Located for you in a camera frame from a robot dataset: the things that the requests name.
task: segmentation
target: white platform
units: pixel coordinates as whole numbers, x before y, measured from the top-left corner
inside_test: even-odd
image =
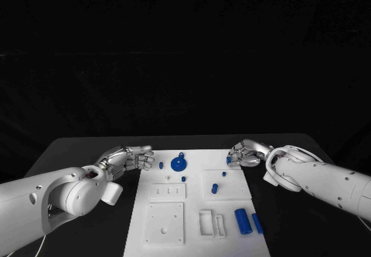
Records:
[[[154,151],[154,167],[148,171],[141,171],[135,203],[130,221],[130,229],[125,241],[124,257],[248,257],[270,256],[264,234],[257,233],[251,214],[255,212],[251,200],[205,200],[203,190],[203,170],[216,170],[216,173],[226,172],[229,184],[236,183],[241,179],[239,167],[229,168],[225,163],[225,157],[229,149],[225,150],[163,150]],[[170,168],[170,161],[183,152],[187,167],[183,171],[174,172]],[[177,184],[182,183],[182,176],[186,181],[186,198],[184,200],[154,200],[151,196],[153,184]],[[247,187],[242,196],[248,198],[249,190]],[[145,224],[147,224],[147,206],[150,203],[183,203],[183,245],[158,245],[144,244]],[[239,233],[234,210],[244,208],[252,227],[252,233],[242,235]],[[225,238],[200,238],[199,236],[199,210],[212,211],[213,233],[216,234],[215,215],[222,215]]]

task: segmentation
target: table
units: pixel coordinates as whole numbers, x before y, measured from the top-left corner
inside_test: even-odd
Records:
[[[154,150],[226,149],[245,138],[274,147],[301,147],[332,163],[314,140],[300,133],[60,138],[52,142],[26,177],[92,164],[101,153],[117,145],[151,145]],[[368,252],[371,233],[356,216],[304,192],[290,192],[270,185],[262,180],[262,165],[242,169],[271,256],[361,256],[359,253]],[[124,191],[115,206],[99,201],[83,217],[68,222],[46,236],[39,256],[122,257],[138,175],[138,170],[128,171],[117,181]],[[24,246],[13,257],[33,257],[39,245],[40,239]]]

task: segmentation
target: blue object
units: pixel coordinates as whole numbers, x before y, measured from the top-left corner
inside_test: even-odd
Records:
[[[255,223],[257,232],[258,232],[260,234],[264,233],[262,227],[261,227],[261,224],[260,224],[260,221],[258,221],[258,218],[257,218],[257,214],[255,214],[255,213],[252,213],[252,220],[254,220],[254,223]]]
[[[186,166],[187,166],[187,162],[183,158],[183,153],[180,153],[179,157],[171,159],[171,169],[174,171],[182,171],[184,170]]]
[[[236,219],[241,234],[242,235],[249,234],[252,232],[252,228],[247,218],[245,209],[236,209],[234,211],[234,214],[235,214],[235,219]]]
[[[210,192],[215,194],[215,193],[216,193],[216,191],[218,191],[218,184],[213,184],[213,185],[212,185]]]

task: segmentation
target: robotic arm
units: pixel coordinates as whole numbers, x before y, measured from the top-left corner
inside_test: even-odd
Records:
[[[0,185],[0,256],[83,216],[99,200],[109,205],[122,192],[112,181],[134,168],[148,170],[151,146],[115,147],[94,165],[66,168]]]
[[[242,140],[231,149],[228,166],[254,167],[265,161],[264,180],[287,190],[301,189],[336,208],[371,221],[371,177],[323,163],[306,150],[294,146],[273,148],[252,140]]]

